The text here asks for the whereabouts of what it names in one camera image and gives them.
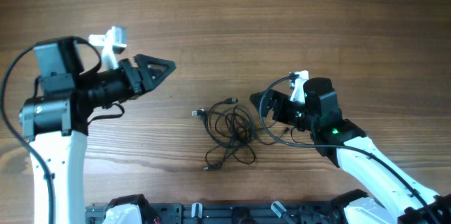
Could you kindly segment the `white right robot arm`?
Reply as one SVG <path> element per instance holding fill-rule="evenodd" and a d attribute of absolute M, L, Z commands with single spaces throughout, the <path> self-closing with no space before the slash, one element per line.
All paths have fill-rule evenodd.
<path fill-rule="evenodd" d="M 311 148 L 365 188 L 335 200 L 335 221 L 342 223 L 449 223 L 450 196 L 423 186 L 387 158 L 372 139 L 342 116 L 328 78 L 305 79 L 291 74 L 292 94 L 269 86 L 250 96 L 259 119 L 272 113 L 274 121 L 307 131 L 312 142 L 292 147 Z"/>

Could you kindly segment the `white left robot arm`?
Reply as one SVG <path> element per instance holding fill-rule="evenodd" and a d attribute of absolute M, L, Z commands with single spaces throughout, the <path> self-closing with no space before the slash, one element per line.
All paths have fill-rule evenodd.
<path fill-rule="evenodd" d="M 32 150 L 36 223 L 84 222 L 83 168 L 94 109 L 137 99 L 176 69 L 173 61 L 138 54 L 133 63 L 123 59 L 101 71 L 106 59 L 98 51 L 98 64 L 85 70 L 81 44 L 116 51 L 106 41 L 89 43 L 80 37 L 49 39 L 33 47 L 42 95 L 25 101 L 20 123 Z"/>

